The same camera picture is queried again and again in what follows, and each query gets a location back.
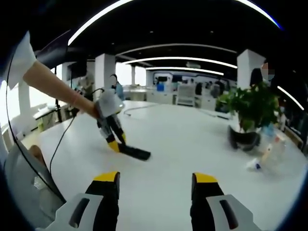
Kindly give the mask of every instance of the column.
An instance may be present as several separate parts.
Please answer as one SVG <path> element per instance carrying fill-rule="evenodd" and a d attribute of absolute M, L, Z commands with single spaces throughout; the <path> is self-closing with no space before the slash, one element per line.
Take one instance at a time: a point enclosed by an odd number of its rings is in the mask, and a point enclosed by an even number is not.
<path fill-rule="evenodd" d="M 24 81 L 21 81 L 18 84 L 18 100 L 20 115 L 17 121 L 14 122 L 14 127 L 16 129 L 15 135 L 20 135 L 21 132 L 26 135 L 31 131 L 31 129 L 35 128 L 36 121 L 31 113 L 29 86 Z"/>
<path fill-rule="evenodd" d="M 109 54 L 101 54 L 95 58 L 95 76 L 94 76 L 94 86 L 95 89 L 98 88 L 111 88 L 111 78 L 112 74 L 116 72 L 116 60 L 115 56 Z"/>
<path fill-rule="evenodd" d="M 136 66 L 131 66 L 131 84 L 135 85 Z"/>
<path fill-rule="evenodd" d="M 255 68 L 261 68 L 265 57 L 245 50 L 237 57 L 237 87 L 246 89 L 250 87 L 251 73 Z"/>
<path fill-rule="evenodd" d="M 146 71 L 146 86 L 153 86 L 153 72 Z"/>

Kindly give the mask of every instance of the ceiling light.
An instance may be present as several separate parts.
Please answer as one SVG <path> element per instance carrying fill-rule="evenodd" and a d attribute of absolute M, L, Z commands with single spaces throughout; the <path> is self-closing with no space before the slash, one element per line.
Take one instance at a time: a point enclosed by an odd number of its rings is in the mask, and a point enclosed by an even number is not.
<path fill-rule="evenodd" d="M 102 11 L 98 12 L 96 15 L 94 15 L 91 19 L 89 19 L 84 25 L 81 26 L 68 40 L 68 46 L 72 44 L 72 42 L 85 30 L 87 29 L 92 23 L 94 23 L 96 20 L 98 20 L 100 17 L 104 16 L 105 14 L 109 13 L 110 11 L 114 10 L 117 7 L 120 7 L 130 1 L 134 0 L 120 0 L 115 2 L 114 4 L 106 7 Z"/>
<path fill-rule="evenodd" d="M 272 17 L 270 17 L 268 15 L 268 13 L 266 13 L 264 10 L 262 10 L 257 5 L 253 4 L 251 1 L 249 1 L 249 0 L 236 0 L 236 1 L 239 1 L 239 2 L 241 2 L 243 4 L 245 4 L 246 6 L 249 6 L 250 8 L 254 9 L 255 11 L 258 11 L 260 14 L 262 14 L 263 16 L 265 16 L 269 20 L 271 20 L 279 29 L 281 29 L 280 26 L 278 25 L 278 23 L 276 23 L 276 21 Z"/>
<path fill-rule="evenodd" d="M 220 64 L 224 66 L 229 66 L 232 68 L 237 68 L 235 65 L 227 64 L 224 62 L 220 61 L 215 61 L 215 60 L 210 60 L 210 59 L 201 59 L 201 58 L 191 58 L 191 57 L 156 57 L 156 58 L 146 58 L 146 59 L 136 59 L 136 60 L 131 60 L 124 62 L 125 64 L 132 64 L 132 63 L 137 63 L 137 62 L 145 62 L 145 61 L 153 61 L 153 60 L 170 60 L 170 59 L 175 59 L 175 60 L 194 60 L 194 61 L 201 61 L 201 62 L 208 62 L 208 63 L 214 63 L 214 64 Z"/>
<path fill-rule="evenodd" d="M 293 100 L 300 107 L 300 109 L 304 110 L 304 107 L 292 95 L 290 95 L 285 89 L 283 89 L 280 86 L 277 86 L 277 88 L 281 90 L 284 94 L 286 94 L 291 100 Z"/>
<path fill-rule="evenodd" d="M 200 72 L 207 72 L 216 75 L 223 76 L 223 73 L 217 71 L 209 71 L 203 69 L 196 69 L 196 68 L 188 68 L 188 67 L 171 67 L 171 66 L 162 66 L 162 67 L 148 67 L 146 70 L 182 70 L 182 71 L 200 71 Z"/>
<path fill-rule="evenodd" d="M 211 45 L 205 45 L 205 44 L 194 44 L 194 43 L 167 43 L 167 44 L 158 44 L 158 45 L 151 45 L 151 46 L 145 46 L 145 47 L 139 47 L 139 48 L 135 48 L 129 51 L 124 51 L 122 53 L 116 54 L 116 56 L 122 55 L 122 54 L 126 54 L 126 53 L 130 53 L 130 52 L 134 52 L 134 51 L 141 51 L 141 50 L 145 50 L 145 49 L 152 49 L 152 48 L 158 48 L 158 47 L 171 47 L 171 46 L 191 46 L 191 47 L 206 47 L 206 48 L 213 48 L 213 49 L 218 49 L 218 50 L 222 50 L 222 51 L 228 51 L 228 52 L 232 52 L 232 53 L 237 53 L 236 51 L 233 50 L 229 50 L 223 47 L 216 47 L 216 46 L 211 46 Z"/>

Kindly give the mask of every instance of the office desk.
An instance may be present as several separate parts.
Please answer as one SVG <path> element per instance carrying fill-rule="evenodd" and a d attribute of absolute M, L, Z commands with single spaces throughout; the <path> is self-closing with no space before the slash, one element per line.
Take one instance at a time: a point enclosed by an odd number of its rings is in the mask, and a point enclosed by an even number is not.
<path fill-rule="evenodd" d="M 124 103 L 125 110 L 153 104 Z M 68 129 L 52 164 L 54 181 L 67 200 L 85 192 L 93 177 L 121 172 L 118 231 L 191 231 L 193 172 L 215 176 L 224 193 L 232 194 L 250 209 L 263 230 L 274 230 L 298 196 L 307 161 L 289 140 L 276 174 L 249 172 L 245 166 L 253 157 L 230 147 L 228 120 L 176 105 L 129 113 L 131 117 L 119 114 L 128 144 L 150 151 L 148 162 L 114 153 L 100 135 L 96 121 L 83 114 Z M 47 166 L 69 122 L 41 133 Z"/>
<path fill-rule="evenodd" d="M 133 101 L 144 101 L 146 93 L 149 89 L 125 89 L 123 91 L 126 97 L 129 97 Z"/>
<path fill-rule="evenodd" d="M 61 102 L 60 106 L 61 106 L 60 108 L 61 118 L 63 120 L 67 120 L 65 109 L 68 107 L 68 104 Z M 39 129 L 47 130 L 51 128 L 52 126 L 54 126 L 55 120 L 57 118 L 57 115 L 55 112 L 57 112 L 56 107 L 54 108 L 45 107 L 33 115 L 33 118 L 36 121 L 38 121 Z"/>

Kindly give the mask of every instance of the black plant pot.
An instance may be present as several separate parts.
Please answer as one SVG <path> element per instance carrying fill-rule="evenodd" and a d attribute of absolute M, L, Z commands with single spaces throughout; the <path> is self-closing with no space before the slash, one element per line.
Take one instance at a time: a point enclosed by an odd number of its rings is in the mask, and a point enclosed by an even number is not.
<path fill-rule="evenodd" d="M 243 151 L 251 151 L 255 146 L 260 144 L 260 135 L 256 132 L 239 133 L 228 126 L 228 140 L 234 149 L 238 149 L 240 144 Z"/>

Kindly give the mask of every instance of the black ceiling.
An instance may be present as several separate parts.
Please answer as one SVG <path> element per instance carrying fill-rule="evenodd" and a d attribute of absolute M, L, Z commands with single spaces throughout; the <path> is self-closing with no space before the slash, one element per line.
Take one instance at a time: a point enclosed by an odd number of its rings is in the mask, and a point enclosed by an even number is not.
<path fill-rule="evenodd" d="M 30 30 L 34 50 L 40 50 L 67 30 L 74 32 L 85 21 L 116 0 L 58 1 Z M 303 10 L 281 0 L 255 0 L 283 28 L 236 0 L 134 0 L 109 12 L 88 27 L 72 44 L 84 48 L 90 58 L 104 52 L 119 54 L 132 49 L 168 43 L 206 44 L 234 50 L 191 46 L 151 48 L 125 53 L 140 59 L 185 56 L 212 59 L 236 65 L 245 49 L 271 56 L 298 48 L 307 38 Z M 149 61 L 154 66 L 185 66 L 185 61 Z M 202 69 L 231 73 L 236 69 L 198 62 Z"/>

